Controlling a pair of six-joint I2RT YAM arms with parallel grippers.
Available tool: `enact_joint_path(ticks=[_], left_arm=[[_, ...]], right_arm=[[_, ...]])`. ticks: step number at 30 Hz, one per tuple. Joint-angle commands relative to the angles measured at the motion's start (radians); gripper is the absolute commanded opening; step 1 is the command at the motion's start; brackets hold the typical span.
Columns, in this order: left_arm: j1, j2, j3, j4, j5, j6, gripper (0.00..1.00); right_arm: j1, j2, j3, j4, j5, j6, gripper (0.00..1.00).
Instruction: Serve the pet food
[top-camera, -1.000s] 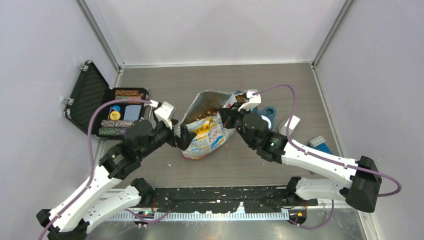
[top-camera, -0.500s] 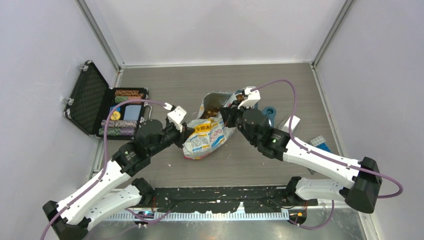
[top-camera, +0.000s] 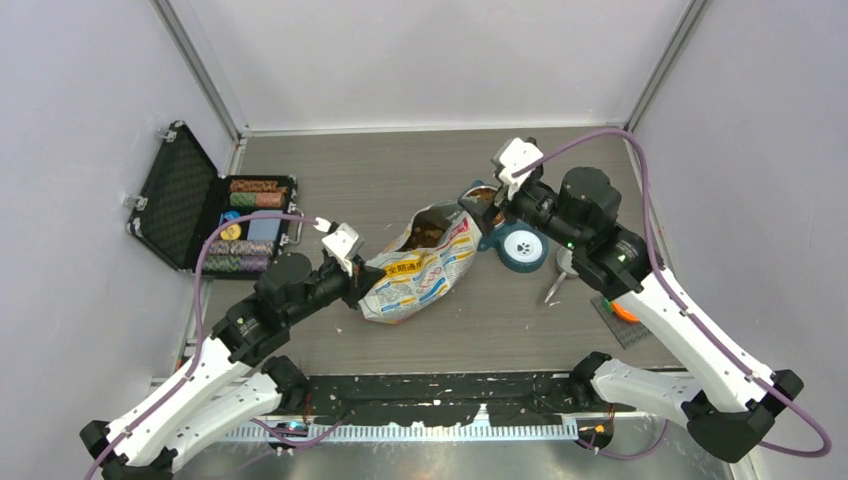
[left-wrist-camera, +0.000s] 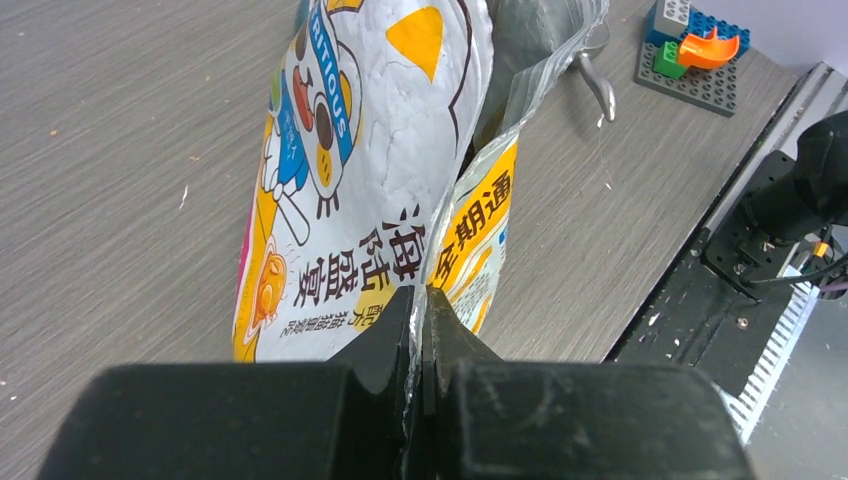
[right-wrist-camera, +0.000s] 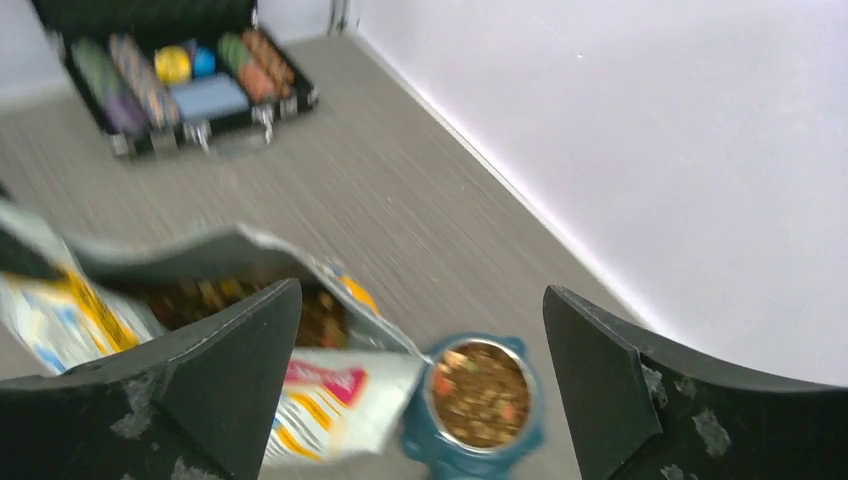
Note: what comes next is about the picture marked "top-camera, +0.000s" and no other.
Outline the white yellow pet food bag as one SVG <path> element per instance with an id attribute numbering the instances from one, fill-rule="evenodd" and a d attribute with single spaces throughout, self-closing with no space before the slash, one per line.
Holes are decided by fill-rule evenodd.
<path id="1" fill-rule="evenodd" d="M 444 297 L 470 270 L 481 238 L 456 201 L 417 211 L 403 233 L 366 262 L 385 276 L 359 301 L 363 317 L 397 324 Z"/>

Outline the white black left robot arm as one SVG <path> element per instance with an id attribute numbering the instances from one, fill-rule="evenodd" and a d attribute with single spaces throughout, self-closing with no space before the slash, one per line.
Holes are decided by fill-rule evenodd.
<path id="1" fill-rule="evenodd" d="M 307 377 L 274 353 L 294 325 L 338 300 L 356 308 L 386 274 L 360 256 L 352 267 L 330 255 L 318 269 L 300 253 L 278 257 L 157 390 L 123 416 L 81 430 L 95 470 L 105 479 L 170 479 L 249 419 L 298 412 Z"/>

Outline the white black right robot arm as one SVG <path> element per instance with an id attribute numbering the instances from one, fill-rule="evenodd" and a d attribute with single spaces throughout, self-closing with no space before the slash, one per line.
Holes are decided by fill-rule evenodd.
<path id="1" fill-rule="evenodd" d="M 712 456 L 735 463 L 765 444 L 803 382 L 756 360 L 715 325 L 662 264 L 651 238 L 620 224 L 621 201 L 604 172 L 576 167 L 559 189 L 534 171 L 520 185 L 502 185 L 490 200 L 464 196 L 460 203 L 484 231 L 503 214 L 568 248 L 579 278 L 634 313 L 692 377 L 674 383 L 593 352 L 570 374 L 577 406 L 624 404 L 652 413 L 684 427 Z"/>

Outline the metal food scoop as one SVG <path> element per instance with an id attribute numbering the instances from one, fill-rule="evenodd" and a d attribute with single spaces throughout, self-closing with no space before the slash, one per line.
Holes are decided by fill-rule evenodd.
<path id="1" fill-rule="evenodd" d="M 566 280 L 572 280 L 579 277 L 579 274 L 573 266 L 573 251 L 565 246 L 560 247 L 556 253 L 556 267 L 558 276 L 553 284 L 549 287 L 545 297 L 545 302 L 550 302 L 554 295 L 561 288 Z"/>

